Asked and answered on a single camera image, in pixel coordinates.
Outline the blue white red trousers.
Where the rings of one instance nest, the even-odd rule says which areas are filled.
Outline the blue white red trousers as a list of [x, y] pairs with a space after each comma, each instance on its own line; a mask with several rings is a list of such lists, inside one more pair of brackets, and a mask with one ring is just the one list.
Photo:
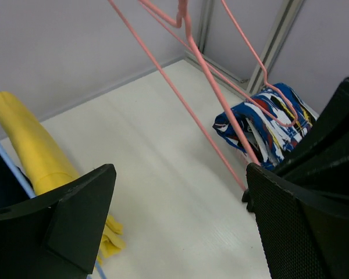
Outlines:
[[[281, 90], [294, 106], [298, 114], [295, 125], [283, 127], [247, 100], [231, 108], [259, 163], [270, 171], [294, 150], [319, 117], [287, 84], [276, 83], [274, 86]], [[293, 121], [294, 116], [290, 109], [281, 96], [271, 88], [264, 88], [252, 96], [252, 99], [282, 123], [290, 124]], [[248, 155], [225, 112], [216, 116], [212, 127], [229, 145]]]

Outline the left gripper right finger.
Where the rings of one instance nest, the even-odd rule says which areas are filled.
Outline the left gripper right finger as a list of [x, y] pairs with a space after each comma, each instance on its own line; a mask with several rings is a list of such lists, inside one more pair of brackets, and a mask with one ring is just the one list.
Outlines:
[[247, 183], [272, 278], [349, 278], [349, 206], [250, 163]]

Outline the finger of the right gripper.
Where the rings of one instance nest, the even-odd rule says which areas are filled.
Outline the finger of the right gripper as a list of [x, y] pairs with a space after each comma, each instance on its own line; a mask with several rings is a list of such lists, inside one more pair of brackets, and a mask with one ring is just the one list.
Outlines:
[[349, 200], [349, 77], [273, 172], [304, 188]]

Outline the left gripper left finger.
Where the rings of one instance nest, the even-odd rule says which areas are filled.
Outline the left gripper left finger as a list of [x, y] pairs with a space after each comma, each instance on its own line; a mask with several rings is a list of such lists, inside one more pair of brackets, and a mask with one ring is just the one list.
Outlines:
[[113, 164], [0, 209], [0, 278], [86, 278], [116, 181]]

